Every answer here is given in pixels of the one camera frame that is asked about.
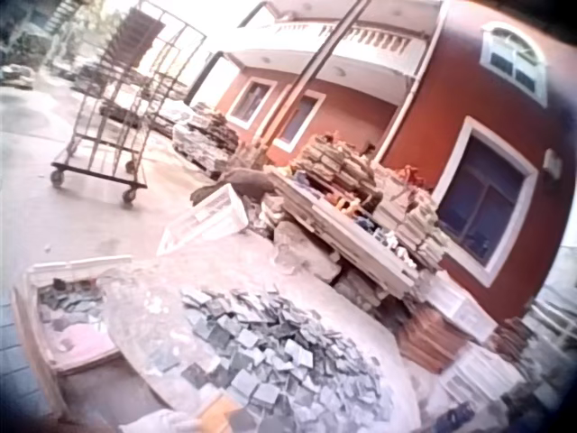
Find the white balustrade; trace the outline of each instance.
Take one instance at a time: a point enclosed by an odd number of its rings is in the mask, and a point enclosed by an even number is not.
[[[236,29],[221,41],[221,50],[288,50],[316,52],[334,29],[334,23],[274,23]],[[383,29],[354,26],[334,49],[335,56],[369,62],[412,76],[425,53],[426,42]]]

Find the pile of mosaic tiles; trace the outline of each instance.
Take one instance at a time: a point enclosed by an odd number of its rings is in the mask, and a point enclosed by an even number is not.
[[[381,386],[378,360],[365,361],[315,311],[296,308],[276,289],[181,294],[194,333],[220,357],[211,372],[192,364],[182,375],[198,389],[208,382],[225,388],[243,406],[229,414],[234,432],[350,433],[389,420],[391,390]]]

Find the concrete ground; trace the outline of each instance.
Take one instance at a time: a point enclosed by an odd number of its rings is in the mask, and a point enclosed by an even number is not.
[[[50,184],[50,163],[66,146],[82,95],[59,78],[41,75],[33,91],[0,88],[2,140],[2,287],[35,263],[133,254],[151,258],[164,226],[189,208],[190,192],[210,182],[183,170],[168,141],[148,147],[148,189],[132,207],[125,185],[66,172],[62,189]]]

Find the caster wheel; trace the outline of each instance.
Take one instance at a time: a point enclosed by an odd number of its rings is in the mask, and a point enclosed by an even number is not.
[[[126,204],[130,204],[136,198],[136,189],[128,189],[127,191],[123,192],[123,202]]]
[[[124,168],[126,169],[126,172],[128,174],[134,174],[134,161],[128,161],[125,165]]]
[[[60,188],[64,182],[64,171],[55,170],[50,174],[50,181],[54,188]]]

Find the drain pipe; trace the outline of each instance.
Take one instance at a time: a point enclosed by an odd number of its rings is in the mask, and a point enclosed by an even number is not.
[[[398,114],[395,116],[395,119],[393,120],[392,125],[390,126],[389,133],[385,137],[385,140],[383,141],[382,146],[379,148],[377,155],[372,160],[371,165],[373,167],[378,166],[380,164],[380,161],[383,159],[383,157],[387,153],[387,150],[389,149],[390,144],[392,143],[393,139],[397,135],[398,129],[400,128],[403,121],[405,120],[405,116],[407,115],[407,111],[413,103],[413,99],[415,99],[415,95],[417,94],[418,87],[421,84],[421,80],[423,79],[423,76],[425,75],[426,69],[429,66],[429,62],[431,61],[431,58],[433,57],[433,52],[435,51],[436,44],[439,41],[439,36],[441,35],[441,31],[443,30],[443,27],[444,27],[444,21],[446,20],[447,14],[449,12],[449,4],[450,3],[451,3],[451,0],[444,0],[443,4],[441,5],[441,10],[439,11],[439,19],[437,21],[435,33],[433,33],[433,37],[431,38],[431,43],[429,43],[429,46],[426,50],[425,57],[423,58],[423,61],[421,62],[421,66],[419,67],[417,75],[415,76],[415,80],[413,81],[413,85],[411,86],[411,89],[408,91],[408,95],[405,98],[403,105],[401,106],[400,110],[398,111]]]

